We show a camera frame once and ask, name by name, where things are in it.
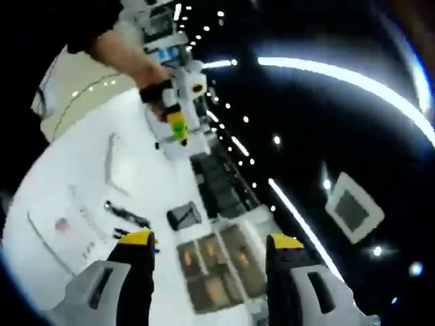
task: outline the person's arm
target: person's arm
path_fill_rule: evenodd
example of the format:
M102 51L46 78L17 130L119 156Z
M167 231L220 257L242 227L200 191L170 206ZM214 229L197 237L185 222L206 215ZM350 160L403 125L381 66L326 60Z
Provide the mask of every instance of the person's arm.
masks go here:
M125 43L115 31L107 31L94 39L86 51L94 60L132 77L139 89L169 79L164 67Z

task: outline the sleeve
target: sleeve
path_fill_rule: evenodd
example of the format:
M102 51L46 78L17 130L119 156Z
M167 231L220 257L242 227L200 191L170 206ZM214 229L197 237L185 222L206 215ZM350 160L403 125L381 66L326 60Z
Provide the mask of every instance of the sleeve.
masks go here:
M86 50L93 39L112 29L124 9L120 0L72 0L67 32L69 53Z

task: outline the light strip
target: light strip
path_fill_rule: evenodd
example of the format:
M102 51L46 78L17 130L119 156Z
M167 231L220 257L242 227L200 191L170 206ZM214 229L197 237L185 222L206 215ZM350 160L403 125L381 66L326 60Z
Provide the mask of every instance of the light strip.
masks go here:
M203 68L204 69L210 69L210 68L220 68L220 67L227 67L231 65L230 60L219 60L215 62L205 63Z
M420 110L414 107L409 101L401 97L398 93L394 92L384 84L379 83L369 77L350 71L348 69L340 68L333 65L327 65L322 62L315 62L309 60L302 60L296 58L258 58L258 63L264 66L277 66L287 67L293 69L300 69L311 71L313 73L321 73L329 77L333 77L344 82L348 82L355 86L367 90L368 92L379 96L384 101L387 101L407 118L412 120L414 124L424 133L429 142L435 148L435 132L430 123L426 120Z
M181 4L177 3L175 5L174 21L179 20L179 15L181 14Z
M213 112L207 110L207 115L214 121L214 122L219 122L219 119L217 116L214 115Z
M246 150L246 147L243 146L241 144L241 142L236 137L232 136L231 139L232 139L232 142L234 144L236 144L236 146L240 149L240 151L243 153L243 155L249 156L249 152Z
M269 185L271 185L273 191L278 195L279 199L282 200L284 205L288 208L288 210L293 214L293 217L295 220L299 223L301 228L304 230L305 234L309 237L311 242L313 243L314 247L317 249L323 260L325 261L327 267L331 270L333 275L335 275L339 280L344 282L343 277L341 276L340 272L338 271L338 268L335 266L334 262L332 261L331 257L326 252L324 246L321 245L319 239L316 237L314 232L311 230L311 228L308 226L304 218L299 214L296 207L290 202L290 200L287 198L287 196L283 193L280 187L275 183L273 179L268 180Z

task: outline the cable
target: cable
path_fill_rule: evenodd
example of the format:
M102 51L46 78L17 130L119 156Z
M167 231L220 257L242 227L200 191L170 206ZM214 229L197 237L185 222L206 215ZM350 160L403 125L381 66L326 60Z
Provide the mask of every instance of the cable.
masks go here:
M111 73L109 75L103 76L102 78L98 79L97 81L92 82L91 84L87 85L84 89L82 89L75 98L73 98L71 100L71 102L67 105L67 107L65 107L65 109L63 110L62 114L59 117L59 121L56 125L56 127L54 127L54 131L53 131L53 138L52 138L52 142L54 141L54 139L56 138L56 132L59 129L59 126L62 124L62 119L65 117L65 115L67 114L68 109L72 106L72 104L74 103L75 100L77 100L83 93L85 93L85 91L87 91L89 89L89 87L97 85L99 83L101 83L104 79L106 78L110 78L110 77L116 77L119 76L120 73Z

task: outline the black strap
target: black strap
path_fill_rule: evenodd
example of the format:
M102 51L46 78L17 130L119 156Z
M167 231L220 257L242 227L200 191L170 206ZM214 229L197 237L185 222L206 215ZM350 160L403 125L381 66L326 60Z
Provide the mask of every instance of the black strap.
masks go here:
M169 79L160 84L153 84L147 88L143 88L139 91L141 100L144 103L160 101L163 91L168 88L172 88L172 82Z

